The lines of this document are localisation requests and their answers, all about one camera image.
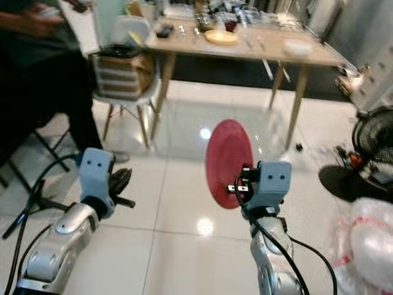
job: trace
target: wooden table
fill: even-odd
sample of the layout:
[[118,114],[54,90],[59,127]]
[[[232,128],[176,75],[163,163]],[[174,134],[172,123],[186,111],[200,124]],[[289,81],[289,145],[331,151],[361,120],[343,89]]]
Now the wooden table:
[[[157,130],[157,124],[160,119],[160,111],[166,98],[169,81],[173,75],[177,54],[252,61],[261,61],[263,59],[278,61],[279,68],[275,75],[269,108],[273,105],[277,89],[281,85],[285,65],[300,65],[301,69],[297,81],[295,102],[290,118],[286,149],[288,149],[294,134],[298,112],[307,84],[309,67],[338,66],[345,64],[344,59],[342,59],[329,47],[322,45],[307,31],[280,31],[278,29],[271,28],[241,28],[239,26],[236,30],[239,37],[239,43],[235,46],[219,46],[208,42],[203,36],[195,37],[193,33],[195,23],[192,20],[163,19],[161,22],[172,24],[175,29],[174,33],[167,39],[157,38],[155,32],[152,32],[146,40],[146,47],[148,49],[167,54],[163,68],[161,89],[157,101],[157,112],[152,125],[151,139],[154,139],[155,132]],[[182,25],[185,28],[185,36],[176,36],[176,31],[179,25]],[[262,40],[263,46],[260,45],[259,39]],[[312,53],[304,59],[296,59],[284,53],[284,41],[288,39],[295,39],[309,43],[313,48]]]

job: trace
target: cluttered table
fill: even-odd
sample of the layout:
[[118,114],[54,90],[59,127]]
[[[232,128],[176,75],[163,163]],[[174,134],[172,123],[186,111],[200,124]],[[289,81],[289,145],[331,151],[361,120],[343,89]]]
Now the cluttered table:
[[296,98],[292,108],[289,130],[286,140],[288,149],[294,133],[302,97],[306,88],[310,66],[340,66],[345,60],[329,46],[319,42],[309,31],[278,30],[271,27],[248,27],[238,25],[235,30],[236,44],[217,45],[206,40],[203,33],[195,33],[193,20],[173,18],[161,19],[156,28],[162,25],[173,25],[174,31],[168,38],[159,38],[153,31],[146,40],[149,50],[163,52],[166,61],[163,68],[161,90],[157,101],[157,114],[154,117],[151,139],[154,139],[160,118],[160,111],[166,98],[169,81],[172,78],[177,54],[195,55],[200,57],[231,58],[252,61],[274,61],[279,63],[275,74],[270,108],[274,102],[277,89],[285,75],[285,65],[300,65],[297,81]]

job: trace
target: white tile floor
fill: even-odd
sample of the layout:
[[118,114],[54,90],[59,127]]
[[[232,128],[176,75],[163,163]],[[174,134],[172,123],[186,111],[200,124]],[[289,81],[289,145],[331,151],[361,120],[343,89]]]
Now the white tile floor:
[[[80,28],[79,34],[85,36],[91,29],[87,25]],[[84,46],[92,49],[96,43],[89,41]],[[107,145],[131,152],[131,160],[115,169],[133,168],[123,196],[135,200],[136,207],[118,207],[111,219],[101,223],[80,256],[65,294],[258,294],[249,226],[239,210],[225,210],[213,201],[204,176],[208,142],[201,139],[200,130],[212,130],[226,118],[243,124],[255,162],[286,160],[292,164],[292,184],[281,216],[287,219],[293,237],[327,254],[329,230],[340,209],[346,210],[348,205],[322,187],[317,172],[332,161],[331,147],[349,142],[354,108],[347,103],[304,99],[293,141],[301,142],[304,151],[291,147],[284,152],[293,95],[280,91],[273,110],[268,111],[269,90],[171,81],[150,151],[140,144],[141,133],[134,118],[114,117]],[[101,133],[107,105],[96,102],[93,110]],[[41,132],[48,140],[55,140],[65,128],[65,117],[58,116]],[[60,153],[73,150],[67,138]],[[32,140],[16,152],[14,159],[31,182],[51,161]],[[55,194],[55,199],[65,204],[78,201],[76,176],[76,170],[68,174],[53,171],[45,194]],[[0,193],[3,232],[24,206],[26,193],[16,179]],[[58,215],[51,211],[31,218],[23,246]],[[201,220],[212,223],[212,236],[200,235]],[[15,234],[0,242],[0,293],[4,292],[14,243]],[[295,261],[311,294],[332,293],[330,277],[312,253],[296,246]]]

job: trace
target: table top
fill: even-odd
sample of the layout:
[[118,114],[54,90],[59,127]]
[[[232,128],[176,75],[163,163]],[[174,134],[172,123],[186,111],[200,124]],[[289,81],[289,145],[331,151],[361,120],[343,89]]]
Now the table top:
[[[283,63],[295,63],[317,66],[338,66],[345,63],[329,46],[321,44],[307,31],[280,31],[272,28],[243,28],[238,25],[235,33],[239,37],[237,45],[222,46],[208,42],[203,35],[195,37],[193,20],[178,20],[163,18],[158,22],[174,26],[174,32],[169,38],[158,38],[155,31],[146,40],[146,47],[160,52],[174,52],[186,55],[199,55],[205,57],[236,58],[241,60],[273,60]],[[177,27],[185,28],[185,36],[177,37]],[[284,52],[285,40],[299,40],[312,46],[312,52],[307,58],[294,58]]]

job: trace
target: table leg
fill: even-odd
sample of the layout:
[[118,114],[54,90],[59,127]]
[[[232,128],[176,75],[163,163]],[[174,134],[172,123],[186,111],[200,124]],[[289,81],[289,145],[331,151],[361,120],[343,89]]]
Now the table leg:
[[308,78],[308,65],[302,65],[300,68],[300,74],[296,86],[296,97],[294,106],[292,108],[292,114],[290,115],[289,130],[287,135],[287,142],[285,144],[285,150],[288,150],[292,137],[294,135],[294,129],[296,125],[297,116],[299,114],[300,105],[302,104],[303,94],[307,85]]
[[274,99],[276,98],[276,93],[278,88],[281,85],[282,78],[284,77],[284,65],[281,63],[278,66],[276,76],[274,77],[274,83],[273,83],[273,89],[271,91],[271,98],[270,98],[270,104],[269,104],[269,109],[271,109]]
[[169,81],[172,78],[175,64],[176,64],[176,53],[171,52],[168,54],[165,60],[161,89],[160,89],[160,93],[158,94],[157,107],[156,107],[156,112],[154,114],[153,125],[152,125],[152,133],[150,135],[151,140],[154,139],[155,132],[157,131],[158,121],[160,120],[160,112],[162,106],[164,105],[166,93],[168,91]]

